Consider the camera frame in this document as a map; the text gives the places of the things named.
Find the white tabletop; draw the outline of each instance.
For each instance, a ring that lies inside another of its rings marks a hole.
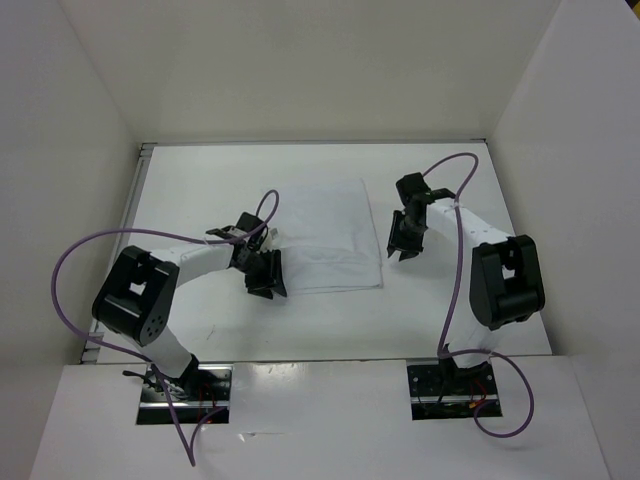
[[[192,468],[172,425],[137,426],[141,365],[65,367],[31,480],[606,480],[570,361],[521,357],[529,428],[489,438],[472,419],[412,421],[405,362],[236,364],[228,425],[205,427]],[[526,417],[515,371],[494,362],[509,431]],[[192,425],[184,427],[187,437]]]
[[[286,300],[248,295],[237,271],[210,274],[177,290],[169,320],[172,331],[203,361],[435,356],[453,288],[455,246],[429,230],[425,251],[416,259],[399,264],[397,258],[385,258],[385,249],[393,211],[401,208],[395,182],[462,151],[480,157],[463,202],[497,228],[512,232],[489,152],[482,143],[156,147],[146,166],[131,226],[200,238],[210,228],[235,224],[243,211],[253,212],[265,189],[362,178],[384,258],[382,289]],[[435,171],[428,183],[455,190],[470,166],[466,158],[450,162]],[[129,243],[144,249],[175,244],[140,235],[132,235]],[[461,301],[468,301],[466,295]],[[551,353],[539,315],[505,328],[499,351]],[[126,344],[111,332],[105,338]],[[130,358],[101,349],[98,361]]]

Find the black bracket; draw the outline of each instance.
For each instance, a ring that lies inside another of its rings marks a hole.
[[[513,276],[504,278],[503,269],[513,271]],[[524,322],[544,307],[538,253],[531,237],[519,235],[473,249],[469,302],[478,321],[490,330]]]
[[[452,384],[473,380],[491,368],[489,362],[482,362],[469,368],[460,368],[456,365],[453,357],[438,359],[438,366],[440,367],[443,381]]]
[[[232,239],[242,233],[255,230],[262,223],[262,220],[255,215],[244,212],[235,226],[216,228],[207,231],[207,234]],[[265,227],[247,241],[235,244],[229,267],[245,274],[244,284],[251,295],[272,299],[275,292],[286,297],[287,289],[282,276],[280,250],[260,251],[267,232],[268,227]]]
[[[215,377],[210,371],[200,370],[199,366],[200,362],[196,356],[192,354],[191,362],[189,362],[187,368],[185,368],[180,378],[176,381],[176,384],[184,390],[189,398],[197,398],[203,385],[211,385],[215,380]],[[211,399],[213,391],[203,391],[202,395],[205,400]]]
[[[93,317],[144,347],[167,325],[179,272],[174,263],[126,247],[93,302]],[[132,284],[144,286],[142,293],[131,290]]]
[[[422,252],[424,232],[427,231],[427,205],[442,198],[455,198],[446,188],[431,190],[421,173],[405,175],[396,182],[396,189],[404,210],[393,212],[393,223],[387,244],[387,256],[398,250],[400,261]]]

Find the cable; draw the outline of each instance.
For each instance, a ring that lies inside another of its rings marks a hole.
[[[432,403],[428,407],[425,405],[422,405],[422,401],[420,401],[420,397],[418,397],[418,401],[420,402],[420,405],[422,405],[422,410],[424,415],[429,415],[438,405],[442,403],[442,399],[444,398],[444,392],[446,391],[446,389],[447,389],[446,382],[442,382],[442,388],[440,388],[440,394],[438,395],[438,399],[435,401],[435,403]]]
[[[165,397],[167,398],[167,405],[169,406],[169,414],[171,415],[171,420],[173,421],[173,424],[175,425],[176,430],[178,431],[178,436],[180,437],[180,441],[182,442],[182,445],[183,445],[183,447],[184,447],[184,449],[185,449],[185,451],[187,453],[187,456],[189,457],[189,461],[191,462],[191,466],[193,466],[193,467],[196,466],[196,461],[195,461],[194,454],[193,454],[193,446],[194,446],[196,434],[197,434],[200,426],[202,425],[202,423],[204,423],[204,421],[206,421],[209,418],[211,418],[215,413],[217,413],[219,411],[219,409],[214,409],[212,412],[208,413],[207,415],[205,415],[204,417],[202,417],[200,419],[200,422],[196,426],[196,429],[193,431],[193,434],[191,435],[191,442],[187,443],[187,439],[184,436],[184,432],[182,431],[182,428],[180,427],[180,421],[178,420],[178,415],[176,413],[175,407],[173,406],[173,401],[171,399],[171,392],[169,391],[169,387],[167,386],[167,383],[166,383],[167,377],[165,377],[160,372],[160,370],[158,370],[158,368],[153,364],[152,360],[150,358],[148,358],[146,355],[143,355],[140,352],[136,352],[135,350],[131,350],[131,349],[125,348],[125,347],[120,347],[118,345],[114,345],[112,343],[105,342],[104,340],[99,340],[99,339],[97,339],[95,337],[92,337],[87,332],[84,332],[84,331],[80,330],[78,327],[76,327],[71,322],[71,320],[69,320],[67,318],[67,316],[65,315],[65,313],[62,310],[62,307],[60,305],[60,300],[58,299],[58,277],[60,275],[60,269],[62,268],[62,264],[64,263],[64,261],[78,247],[84,245],[87,242],[90,242],[91,240],[94,240],[94,239],[99,238],[99,237],[104,237],[106,235],[114,235],[114,234],[121,234],[121,233],[141,233],[141,234],[146,234],[146,235],[155,235],[155,236],[158,236],[158,237],[172,238],[174,240],[180,240],[180,241],[183,241],[183,242],[196,243],[196,244],[224,245],[224,244],[238,243],[238,242],[244,240],[245,238],[249,238],[249,237],[255,235],[256,233],[261,232],[265,227],[267,227],[267,224],[271,221],[271,219],[275,215],[276,210],[278,209],[278,205],[280,203],[280,195],[278,194],[278,192],[276,190],[269,190],[267,193],[265,193],[264,196],[262,197],[262,200],[260,201],[260,206],[262,206],[262,204],[265,202],[266,198],[269,195],[274,195],[275,201],[274,201],[274,204],[273,204],[273,209],[271,210],[271,212],[269,213],[267,218],[265,218],[264,222],[262,222],[260,225],[258,225],[256,228],[254,228],[250,232],[242,234],[242,235],[240,235],[238,237],[234,237],[234,238],[231,238],[231,239],[210,240],[209,241],[209,240],[204,240],[204,239],[185,237],[183,235],[176,235],[174,233],[160,232],[160,231],[157,231],[157,230],[148,230],[148,229],[144,229],[144,228],[115,228],[115,229],[110,229],[110,230],[102,230],[100,232],[92,233],[91,235],[87,235],[86,237],[81,238],[80,240],[75,242],[73,245],[71,245],[69,248],[67,248],[62,253],[62,255],[60,255],[60,258],[58,259],[58,261],[56,262],[55,267],[53,268],[53,273],[51,274],[51,301],[53,302],[53,308],[55,309],[56,313],[58,314],[58,317],[60,317],[60,320],[62,320],[62,323],[64,323],[65,326],[69,330],[71,330],[76,336],[82,338],[83,340],[86,340],[87,342],[92,342],[92,343],[95,343],[95,344],[100,345],[102,347],[111,348],[112,350],[116,350],[118,352],[128,353],[129,355],[132,355],[132,356],[134,356],[136,358],[139,358],[140,360],[142,360],[142,361],[144,361],[146,363],[150,363],[151,364],[150,365],[151,369],[153,370],[154,374],[156,375],[156,378],[158,379],[158,382],[160,383],[160,386],[162,387],[162,390],[164,391]]]
[[[439,359],[444,360],[447,358],[457,357],[459,355],[469,355],[472,353],[482,354],[482,355],[487,355],[487,357],[489,358],[490,357],[500,358],[501,360],[504,360],[515,369],[515,371],[518,373],[518,375],[522,379],[522,382],[524,383],[524,386],[527,389],[527,395],[529,397],[529,413],[524,423],[520,425],[517,429],[513,430],[512,432],[507,432],[507,433],[492,432],[490,430],[487,430],[484,426],[482,426],[482,424],[480,423],[480,420],[478,419],[478,414],[484,407],[486,407],[490,403],[495,403],[496,400],[489,400],[489,401],[482,402],[473,411],[473,419],[476,422],[476,425],[478,426],[478,428],[482,432],[495,438],[510,438],[510,437],[515,437],[516,435],[522,433],[529,426],[533,418],[535,402],[533,398],[533,390],[531,389],[531,385],[529,384],[527,377],[524,375],[522,370],[520,370],[520,367],[518,367],[518,365],[516,365],[516,363],[513,360],[511,360],[509,357],[501,353],[494,352],[491,350],[486,350],[486,349],[480,349],[480,348],[459,350],[457,352],[449,352],[445,345],[445,342],[447,340],[447,334],[449,333],[449,328],[451,327],[451,321],[453,320],[453,313],[456,308],[456,303],[458,302],[458,296],[460,295],[460,284],[462,282],[462,262],[464,260],[464,233],[462,230],[462,215],[460,214],[460,196],[462,195],[462,192],[466,188],[467,184],[471,181],[471,178],[473,177],[473,175],[476,173],[476,170],[478,170],[480,159],[475,153],[471,153],[471,152],[456,153],[454,155],[449,155],[448,157],[445,157],[442,160],[434,163],[431,167],[429,167],[429,169],[427,169],[426,172],[422,174],[423,177],[426,177],[429,173],[431,173],[433,170],[438,168],[443,163],[446,163],[449,160],[453,160],[454,158],[459,158],[459,157],[471,157],[473,159],[473,167],[471,168],[471,171],[463,180],[463,182],[460,184],[460,187],[456,191],[456,196],[454,199],[454,209],[456,213],[456,224],[457,224],[457,230],[458,230],[458,261],[456,266],[456,278],[454,282],[453,293],[451,294],[451,302],[449,303],[447,316],[445,317],[444,326],[442,327],[442,333],[440,334],[440,341],[438,342],[437,355]]]
[[[478,385],[478,387],[482,391],[482,398],[480,400],[484,402],[487,399],[487,389],[484,388],[484,385],[482,385],[482,382],[480,380],[478,380],[477,378],[475,379],[474,383],[476,385]]]

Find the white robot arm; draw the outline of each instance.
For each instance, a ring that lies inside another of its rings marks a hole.
[[[427,228],[458,242],[452,192],[431,190],[420,173],[406,175],[396,187],[405,209],[394,212],[389,256],[396,250],[401,261],[417,256],[423,251]],[[530,237],[509,235],[459,207],[464,263],[448,350],[494,350],[505,331],[501,327],[523,322],[544,306],[538,255]],[[458,368],[466,369],[486,361],[486,355],[461,355],[454,360]]]
[[[197,390],[203,375],[198,360],[167,325],[174,292],[202,275],[233,267],[245,274],[248,293],[273,298],[275,292],[286,297],[281,255],[269,249],[269,229],[246,240],[238,238],[261,224],[258,217],[245,212],[235,226],[207,232],[226,244],[187,244],[151,252],[125,248],[93,303],[94,318],[123,335],[176,385],[185,391]]]

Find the white towel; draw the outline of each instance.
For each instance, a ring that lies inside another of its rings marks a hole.
[[[380,249],[362,180],[277,188],[270,224],[289,295],[382,286]],[[262,211],[273,207],[270,197]]]

